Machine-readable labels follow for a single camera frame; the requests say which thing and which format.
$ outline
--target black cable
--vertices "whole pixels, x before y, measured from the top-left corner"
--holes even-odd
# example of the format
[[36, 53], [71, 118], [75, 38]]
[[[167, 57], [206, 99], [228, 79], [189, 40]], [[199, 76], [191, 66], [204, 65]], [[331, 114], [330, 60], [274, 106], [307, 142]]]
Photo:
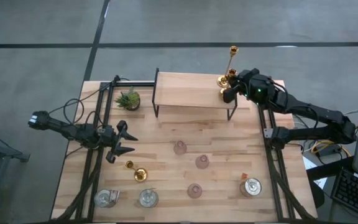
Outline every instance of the black cable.
[[90, 113], [88, 114], [88, 116], [86, 117], [86, 120], [85, 120], [85, 124], [88, 124], [88, 120], [89, 120], [91, 114], [93, 114], [93, 113], [95, 114], [95, 116], [98, 117], [99, 122], [100, 122], [102, 125], [104, 125], [103, 122], [102, 122], [102, 120], [100, 119], [99, 114], [97, 114], [96, 111], [92, 111], [92, 112], [90, 112]]
[[340, 156], [341, 156], [341, 160], [343, 160], [343, 157], [342, 157], [342, 153], [341, 152], [337, 152]]
[[300, 147], [301, 147], [301, 152], [303, 152], [304, 146], [302, 146], [301, 144], [297, 144], [297, 143], [287, 143], [287, 144], [291, 144], [291, 145], [295, 145], [295, 146], [300, 146]]
[[[67, 118], [67, 114], [66, 114], [67, 104], [68, 104], [69, 102], [71, 102], [71, 101], [76, 101], [77, 103], [80, 103], [81, 106], [82, 106], [81, 116], [80, 116], [76, 121], [74, 121], [74, 122], [71, 122], [71, 121]], [[65, 103], [65, 105], [63, 106], [63, 115], [64, 115], [66, 121], [67, 121], [69, 124], [73, 125], [73, 124], [77, 123], [77, 122], [82, 118], [82, 116], [84, 115], [84, 110], [85, 110], [85, 107], [84, 107], [84, 104], [82, 103], [82, 101], [79, 100], [79, 99], [73, 98], [73, 99], [69, 99], [69, 100]]]
[[297, 114], [293, 114], [293, 116], [295, 116], [296, 118], [298, 118], [299, 121], [300, 121], [303, 125], [305, 125], [307, 128], [309, 127], [309, 126], [302, 120], [302, 118], [299, 117]]
[[68, 157], [69, 155], [73, 154], [74, 152], [76, 152], [76, 151], [78, 151], [78, 150], [80, 150], [80, 149], [82, 149], [82, 148], [84, 148], [84, 147], [81, 146], [81, 147], [79, 147], [78, 149], [75, 149], [74, 151], [69, 152], [69, 153], [65, 156], [65, 159], [67, 159], [67, 157]]
[[354, 134], [357, 134], [358, 133], [358, 127], [356, 127], [356, 131], [355, 131], [355, 133]]
[[245, 82], [242, 82], [242, 81], [240, 81], [240, 82], [241, 82], [241, 83], [244, 85], [244, 87], [246, 88], [245, 96], [246, 96], [247, 100], [249, 100], [249, 92], [248, 92], [247, 84], [246, 84]]
[[325, 165], [325, 163], [323, 163], [320, 159], [320, 156], [317, 156], [317, 159], [320, 161], [320, 163], [322, 163], [323, 165]]
[[[85, 98], [83, 98], [83, 99], [80, 99], [80, 100], [78, 100], [78, 99], [76, 99], [76, 100], [78, 100], [78, 101], [84, 101], [84, 100], [88, 99], [89, 97], [95, 95], [97, 92], [103, 91], [103, 90], [105, 90], [106, 88], [108, 88], [112, 82], [113, 82], [113, 81], [107, 83], [105, 86], [103, 86], [103, 87], [99, 88], [98, 90], [94, 91], [94, 92], [91, 93], [89, 96], [87, 96], [87, 97], [85, 97]], [[53, 112], [55, 112], [55, 111], [58, 111], [58, 110], [60, 110], [60, 109], [62, 109], [62, 108], [64, 108], [64, 107], [74, 105], [74, 104], [76, 104], [76, 103], [77, 103], [77, 101], [74, 102], [74, 103], [69, 103], [69, 104], [67, 104], [67, 105], [65, 104], [65, 105], [63, 105], [63, 106], [60, 106], [60, 107], [58, 107], [58, 108], [55, 108], [55, 109], [49, 111], [48, 114], [51, 114], [51, 113], [53, 113]]]
[[303, 106], [303, 105], [298, 105], [298, 106], [292, 106], [290, 107], [289, 109], [285, 110], [285, 111], [289, 111], [290, 109], [293, 109], [293, 108], [308, 108], [310, 109], [311, 111], [313, 111], [313, 113], [316, 115], [316, 123], [314, 124], [313, 128], [317, 128], [317, 124], [318, 124], [318, 113], [316, 112], [316, 110], [314, 110], [312, 107], [310, 106]]
[[[342, 145], [341, 145], [341, 152], [342, 152]], [[349, 158], [349, 155], [345, 152], [346, 158]]]

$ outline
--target black metal frame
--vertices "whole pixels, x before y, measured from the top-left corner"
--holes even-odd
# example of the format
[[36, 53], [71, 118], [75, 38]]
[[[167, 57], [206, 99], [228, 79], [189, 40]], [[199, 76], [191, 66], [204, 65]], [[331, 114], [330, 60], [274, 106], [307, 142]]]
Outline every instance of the black metal frame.
[[[107, 101], [106, 101], [106, 109], [105, 109], [104, 118], [103, 118], [104, 124], [108, 124], [108, 122], [109, 122], [109, 114], [110, 114], [111, 105], [112, 105], [112, 94], [114, 91], [114, 87], [125, 87], [125, 86], [150, 86], [150, 87], [152, 87], [152, 86], [154, 86], [154, 82], [120, 82], [120, 81], [118, 81], [118, 82], [107, 82], [107, 83], [102, 82], [100, 84], [100, 89], [102, 89], [102, 87], [104, 87], [108, 84], [110, 84], [110, 85], [107, 88], [104, 88], [103, 90], [99, 90], [98, 100], [96, 102], [96, 109], [95, 109], [96, 114], [100, 114], [100, 111], [102, 108], [102, 103], [103, 103], [103, 96], [104, 96], [104, 93], [107, 91], [108, 97], [107, 97]], [[97, 116], [94, 117], [93, 126], [95, 128], [98, 126]], [[93, 170], [90, 173], [94, 151], [95, 150], [93, 150], [93, 149], [89, 149], [87, 152], [83, 177], [81, 180], [81, 189], [78, 192], [75, 199], [73, 200], [73, 202], [71, 203], [71, 205], [66, 209], [66, 214], [64, 214], [64, 216], [60, 216], [57, 219], [49, 220], [44, 223], [89, 223], [89, 222], [93, 221], [94, 206], [95, 206], [94, 200], [91, 199], [89, 201], [89, 207], [88, 207], [88, 212], [86, 213], [86, 218], [83, 217], [83, 205], [84, 205], [84, 199], [85, 199], [86, 193], [89, 190], [89, 188], [91, 187], [91, 198], [93, 198], [96, 195], [96, 192], [98, 190], [99, 177], [100, 177], [100, 172], [101, 172], [101, 164], [103, 161], [104, 147], [97, 148], [96, 151], [98, 152], [98, 155], [96, 156], [96, 162], [93, 167]], [[74, 211], [76, 211], [75, 218], [70, 219], [71, 216], [73, 215]]]
[[[155, 89], [155, 82], [150, 81], [150, 82], [112, 82], [110, 83], [111, 86], [107, 89], [109, 91], [108, 93], [108, 100], [106, 103], [106, 112], [105, 112], [105, 116], [104, 116], [104, 123], [107, 124], [108, 120], [109, 120], [109, 112], [110, 112], [110, 108], [111, 108], [111, 104], [112, 104], [112, 92], [114, 87], [129, 87], [129, 86], [147, 86], [147, 87], [153, 87]], [[103, 93], [106, 90], [100, 91], [99, 92], [99, 96], [98, 96], [98, 102], [96, 104], [96, 111], [100, 112], [100, 108], [101, 108], [101, 102], [103, 101]], [[264, 115], [264, 109], [259, 107], [258, 108], [259, 111], [259, 118], [260, 118], [260, 127], [261, 127], [261, 131], [263, 132], [263, 130], [265, 128], [267, 128], [267, 124], [266, 124], [266, 120], [265, 120], [265, 115]], [[269, 120], [270, 120], [270, 125], [272, 128], [276, 127], [276, 122], [275, 122], [275, 117], [274, 117], [274, 113], [271, 110], [267, 110], [268, 111], [268, 116], [269, 116]], [[94, 119], [94, 125], [97, 124], [97, 120], [96, 118]], [[265, 138], [264, 135], [262, 135], [264, 138], [264, 143], [265, 143], [265, 151], [266, 151], [266, 158], [267, 158], [267, 165], [268, 165], [268, 169], [269, 169], [269, 174], [270, 174], [270, 180], [271, 180], [271, 185], [272, 185], [272, 192], [273, 192], [273, 200], [274, 200], [274, 204], [275, 204], [275, 211], [277, 214], [277, 221], [278, 222], [285, 222], [285, 223], [333, 223], [333, 222], [322, 222], [322, 221], [311, 221], [311, 220], [299, 220], [296, 219], [295, 217], [295, 212], [294, 212], [294, 207], [291, 204], [288, 195], [284, 195], [284, 197], [286, 198], [286, 203], [287, 203], [287, 208], [288, 208], [288, 218], [283, 216], [283, 210], [282, 210], [282, 206], [281, 206], [281, 199], [280, 199], [280, 194], [278, 191], [278, 180], [276, 177], [276, 173], [277, 170], [275, 168], [274, 165], [274, 159], [273, 159], [273, 155], [272, 155], [272, 151], [274, 149], [272, 149], [271, 147], [269, 147], [267, 143], [267, 140]], [[278, 161], [278, 167], [279, 167], [279, 172], [280, 172], [280, 177], [281, 177], [281, 183], [284, 184], [285, 188], [287, 189], [287, 191], [289, 190], [289, 184], [288, 184], [288, 177], [287, 177], [287, 173], [285, 170], [285, 163], [283, 160], [283, 156], [282, 156], [282, 152], [281, 151], [275, 151], [277, 154], [277, 161]], [[92, 185], [92, 191], [91, 191], [91, 198], [94, 197], [94, 195], [96, 194], [96, 191], [98, 189], [98, 182], [99, 182], [99, 175], [100, 175], [100, 170], [101, 170], [101, 163], [102, 163], [102, 155], [103, 155], [103, 150], [102, 151], [98, 151], [98, 156], [96, 159], [96, 164], [95, 167], [92, 171], [92, 173], [89, 175], [89, 177], [87, 175], [83, 176], [83, 182], [84, 187], [81, 188], [80, 192], [78, 193], [77, 197], [81, 198], [81, 203], [83, 204], [83, 199], [88, 191], [88, 189], [90, 188], [90, 186]], [[92, 156], [87, 156], [86, 161], [85, 161], [85, 169], [84, 169], [84, 174], [89, 174], [90, 172], [90, 163], [92, 160]], [[326, 175], [326, 170], [322, 170], [320, 167], [308, 170], [308, 175], [309, 178], [312, 179], [318, 179], [321, 175]], [[86, 214], [86, 218], [83, 218], [82, 216], [82, 210], [77, 209], [77, 213], [75, 216], [75, 219], [70, 219], [71, 216], [68, 216], [68, 218], [66, 219], [58, 219], [58, 220], [49, 220], [47, 222], [43, 222], [43, 223], [92, 223], [93, 222], [93, 215], [94, 215], [94, 202], [93, 200], [90, 200], [89, 202], [89, 209], [88, 209], [88, 213]]]
[[[156, 118], [158, 118], [158, 112], [160, 111], [160, 105], [155, 105], [154, 98], [155, 98], [155, 89], [157, 87], [157, 79], [158, 79], [158, 73], [160, 72], [159, 68], [155, 69], [155, 76], [154, 76], [154, 86], [153, 86], [153, 97], [152, 97], [152, 104], [154, 109], [154, 115]], [[234, 112], [237, 109], [237, 95], [234, 99], [234, 108], [232, 109], [230, 113], [230, 109], [227, 109], [227, 120], [230, 121], [230, 119], [233, 117]]]

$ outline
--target wooden table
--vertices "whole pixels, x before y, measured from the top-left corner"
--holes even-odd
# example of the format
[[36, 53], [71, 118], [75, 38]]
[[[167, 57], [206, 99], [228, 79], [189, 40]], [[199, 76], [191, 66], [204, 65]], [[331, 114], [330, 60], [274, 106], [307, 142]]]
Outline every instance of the wooden table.
[[[90, 95], [99, 86], [100, 82], [85, 82], [81, 98]], [[115, 87], [113, 98], [117, 98], [120, 91], [127, 89]], [[126, 120], [129, 125], [128, 132], [139, 141], [123, 141], [123, 146], [134, 147], [136, 150], [118, 157], [115, 164], [103, 159], [99, 190], [120, 190], [121, 195], [113, 208], [96, 207], [94, 222], [277, 220], [256, 105], [239, 97], [238, 111], [231, 121], [226, 120], [224, 110], [175, 106], [164, 108], [156, 118], [151, 102], [153, 88], [135, 87], [135, 91], [139, 92], [142, 99], [139, 110], [125, 111], [113, 102], [109, 124], [115, 126], [121, 119]], [[96, 99], [97, 95], [94, 95], [84, 101], [85, 114], [80, 122], [94, 110]], [[293, 127], [290, 114], [275, 114], [275, 117], [278, 126]], [[186, 154], [178, 156], [173, 152], [173, 145], [177, 140], [187, 144]], [[77, 142], [71, 142], [67, 153], [78, 146]], [[208, 155], [210, 160], [209, 167], [205, 170], [199, 170], [195, 166], [195, 159], [201, 154]], [[283, 156], [292, 192], [307, 211], [316, 217], [299, 147], [288, 145], [283, 150]], [[86, 150], [82, 150], [66, 159], [52, 218], [58, 217], [78, 193], [85, 157]], [[133, 171], [124, 167], [129, 160], [148, 170], [149, 177], [145, 182], [136, 182]], [[260, 180], [260, 195], [246, 198], [240, 193], [242, 173]], [[187, 196], [186, 190], [192, 183], [198, 183], [203, 188], [203, 194], [198, 199]], [[160, 197], [159, 203], [155, 208], [142, 208], [137, 201], [139, 193], [149, 188], [155, 188]], [[284, 214], [287, 214], [282, 192], [280, 198]], [[85, 201], [86, 210], [89, 199], [90, 191]]]

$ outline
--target keyboard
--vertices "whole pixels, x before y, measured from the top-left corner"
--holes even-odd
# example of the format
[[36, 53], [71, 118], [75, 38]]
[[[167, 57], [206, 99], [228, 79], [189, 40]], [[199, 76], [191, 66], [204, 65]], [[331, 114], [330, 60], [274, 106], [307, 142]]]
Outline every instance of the keyboard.
[[331, 197], [358, 213], [358, 174], [342, 170], [337, 175]]

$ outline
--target wooden shelf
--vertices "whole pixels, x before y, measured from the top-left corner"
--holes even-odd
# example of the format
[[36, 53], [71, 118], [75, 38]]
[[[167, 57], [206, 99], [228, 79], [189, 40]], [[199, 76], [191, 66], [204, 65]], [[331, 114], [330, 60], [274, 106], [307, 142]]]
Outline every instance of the wooden shelf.
[[216, 84], [219, 75], [158, 72], [154, 103], [158, 106], [192, 106], [233, 109], [235, 102], [225, 103]]

